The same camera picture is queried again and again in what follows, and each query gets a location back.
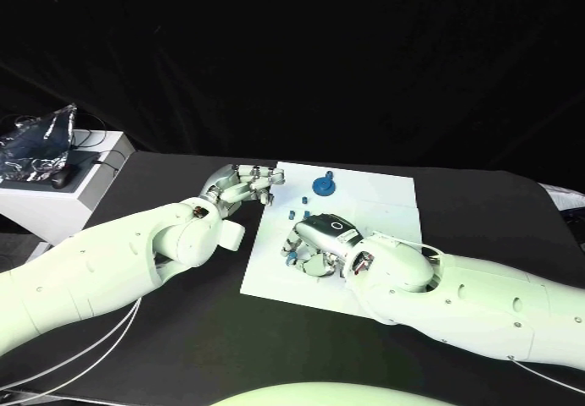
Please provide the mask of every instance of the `robotic hand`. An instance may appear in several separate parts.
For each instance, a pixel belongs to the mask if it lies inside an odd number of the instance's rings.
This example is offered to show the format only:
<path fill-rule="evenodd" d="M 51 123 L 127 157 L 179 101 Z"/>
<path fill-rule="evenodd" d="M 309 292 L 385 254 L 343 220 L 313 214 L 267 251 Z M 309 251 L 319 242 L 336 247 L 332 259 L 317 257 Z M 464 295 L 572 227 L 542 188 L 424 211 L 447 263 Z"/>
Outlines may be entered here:
<path fill-rule="evenodd" d="M 284 172 L 222 167 L 199 197 L 88 228 L 0 274 L 0 355 L 51 329 L 120 309 L 211 258 L 238 250 L 244 227 L 225 220 L 244 200 L 273 203 Z"/>
<path fill-rule="evenodd" d="M 297 255 L 303 244 L 309 260 Z M 382 233 L 363 238 L 330 214 L 294 226 L 281 253 L 287 265 L 313 277 L 339 271 L 361 306 L 384 324 L 408 325 L 486 357 L 585 370 L 585 290 Z"/>

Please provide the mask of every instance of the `white board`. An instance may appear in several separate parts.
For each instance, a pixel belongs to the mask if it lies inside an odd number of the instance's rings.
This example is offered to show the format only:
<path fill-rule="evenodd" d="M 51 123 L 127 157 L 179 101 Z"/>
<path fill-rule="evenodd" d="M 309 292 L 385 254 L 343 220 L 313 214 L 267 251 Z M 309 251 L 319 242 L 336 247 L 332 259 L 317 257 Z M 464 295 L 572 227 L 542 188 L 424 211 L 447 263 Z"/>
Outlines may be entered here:
<path fill-rule="evenodd" d="M 286 184 L 273 186 L 274 203 L 265 208 L 257 242 L 241 285 L 241 292 L 296 305 L 368 317 L 339 275 L 310 277 L 286 265 L 281 248 L 289 233 L 303 220 L 304 211 L 336 214 L 359 229 L 366 237 L 381 231 L 399 239 L 423 242 L 418 218 L 415 181 L 401 176 L 330 169 L 280 162 Z M 329 197 L 313 192 L 313 180 L 335 174 L 336 193 Z M 290 211 L 296 219 L 289 219 Z"/>

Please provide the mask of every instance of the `mouse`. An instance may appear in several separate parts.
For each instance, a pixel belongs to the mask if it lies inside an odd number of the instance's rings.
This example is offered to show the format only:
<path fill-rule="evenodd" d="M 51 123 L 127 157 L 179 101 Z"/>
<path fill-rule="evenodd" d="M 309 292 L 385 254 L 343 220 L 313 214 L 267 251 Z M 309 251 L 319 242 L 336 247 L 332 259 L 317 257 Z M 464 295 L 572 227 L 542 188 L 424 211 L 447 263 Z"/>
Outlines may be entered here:
<path fill-rule="evenodd" d="M 67 164 L 65 167 L 52 175 L 52 188 L 64 189 L 75 175 L 75 165 Z"/>

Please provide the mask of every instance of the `blue object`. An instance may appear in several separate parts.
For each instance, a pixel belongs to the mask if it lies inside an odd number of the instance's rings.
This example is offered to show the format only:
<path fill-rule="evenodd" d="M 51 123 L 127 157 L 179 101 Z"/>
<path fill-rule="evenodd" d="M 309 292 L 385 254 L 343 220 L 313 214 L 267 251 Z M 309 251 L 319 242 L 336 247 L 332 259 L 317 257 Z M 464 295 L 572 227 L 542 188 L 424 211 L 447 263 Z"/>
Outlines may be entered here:
<path fill-rule="evenodd" d="M 290 262 L 293 261 L 293 260 L 296 260 L 297 259 L 297 252 L 296 251 L 290 251 L 289 252 L 289 256 L 287 256 L 287 266 L 290 266 Z"/>
<path fill-rule="evenodd" d="M 333 181 L 333 172 L 327 171 L 323 178 L 316 178 L 313 182 L 313 192 L 319 196 L 332 196 L 336 192 L 336 182 Z"/>

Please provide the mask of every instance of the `table surface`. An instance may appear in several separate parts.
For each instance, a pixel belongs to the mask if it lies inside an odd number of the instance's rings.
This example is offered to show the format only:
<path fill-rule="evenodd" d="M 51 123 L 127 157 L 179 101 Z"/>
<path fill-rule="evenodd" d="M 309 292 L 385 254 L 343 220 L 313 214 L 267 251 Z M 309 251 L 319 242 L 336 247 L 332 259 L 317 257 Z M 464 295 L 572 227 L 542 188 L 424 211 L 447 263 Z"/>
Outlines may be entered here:
<path fill-rule="evenodd" d="M 136 153 L 91 216 L 88 227 L 196 196 L 228 163 L 276 162 Z M 552 200 L 529 179 L 505 172 L 325 165 L 415 178 L 424 242 L 585 287 L 585 259 Z M 231 220 L 247 228 L 238 252 L 176 276 L 143 300 L 118 348 L 91 373 L 61 389 L 108 402 L 211 404 L 260 387 L 339 381 L 391 387 L 461 405 L 582 403 L 584 397 L 506 361 L 425 337 L 407 326 L 240 293 L 263 206 Z M 54 366 L 106 334 L 129 308 L 64 326 L 16 348 L 0 362 L 0 384 Z M 59 385 L 107 347 L 23 388 Z M 575 386 L 585 372 L 532 365 Z"/>

